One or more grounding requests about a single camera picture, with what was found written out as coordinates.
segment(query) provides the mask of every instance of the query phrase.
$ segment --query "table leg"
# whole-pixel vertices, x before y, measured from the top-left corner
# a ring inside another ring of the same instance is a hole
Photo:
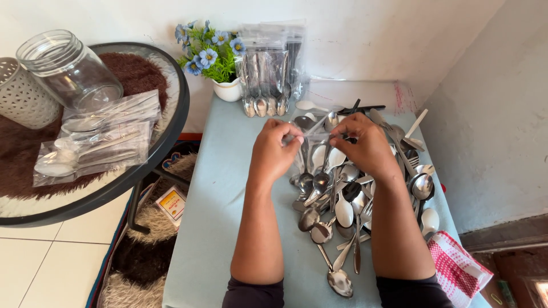
[[[131,202],[129,203],[129,213],[128,213],[128,226],[130,229],[144,234],[149,234],[150,229],[135,223],[135,216],[137,215],[137,208],[139,207],[139,197],[142,190],[142,180],[140,180],[137,185],[133,187],[133,194]]]
[[[186,187],[189,187],[190,186],[190,182],[183,179],[182,177],[178,176],[178,175],[175,175],[173,173],[170,173],[170,172],[167,172],[164,170],[164,168],[162,168],[162,166],[159,166],[159,167],[156,167],[152,170],[152,172],[160,175],[160,176],[163,176],[164,178],[170,180],[170,181],[173,181],[179,185],[183,185],[183,186],[186,186]]]

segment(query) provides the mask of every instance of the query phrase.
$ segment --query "potted plant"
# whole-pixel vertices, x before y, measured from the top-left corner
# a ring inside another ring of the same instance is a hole
[[[213,90],[226,101],[237,101],[242,98],[242,91],[236,76],[234,57],[243,55],[246,47],[236,37],[236,32],[215,30],[205,21],[205,27],[195,27],[193,22],[177,25],[175,38],[182,43],[182,50],[187,52],[177,63],[181,68],[194,76],[202,74],[213,80]]]

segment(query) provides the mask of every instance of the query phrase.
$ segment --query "dish towel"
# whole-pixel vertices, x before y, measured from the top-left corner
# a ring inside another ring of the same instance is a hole
[[[493,273],[445,231],[435,233],[427,245],[436,264],[438,283],[456,308],[467,308]]]

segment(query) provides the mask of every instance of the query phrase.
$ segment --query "black sleeve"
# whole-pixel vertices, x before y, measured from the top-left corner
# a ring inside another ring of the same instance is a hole
[[[222,301],[222,308],[282,308],[283,280],[261,286],[230,278],[228,291]]]
[[[377,277],[377,288],[384,308],[453,308],[436,275],[422,280]]]

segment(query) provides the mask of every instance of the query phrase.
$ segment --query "white flower pot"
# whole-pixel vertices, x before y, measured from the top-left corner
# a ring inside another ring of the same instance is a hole
[[[242,89],[239,84],[239,78],[233,82],[221,82],[213,80],[213,91],[222,100],[237,101],[242,98]]]

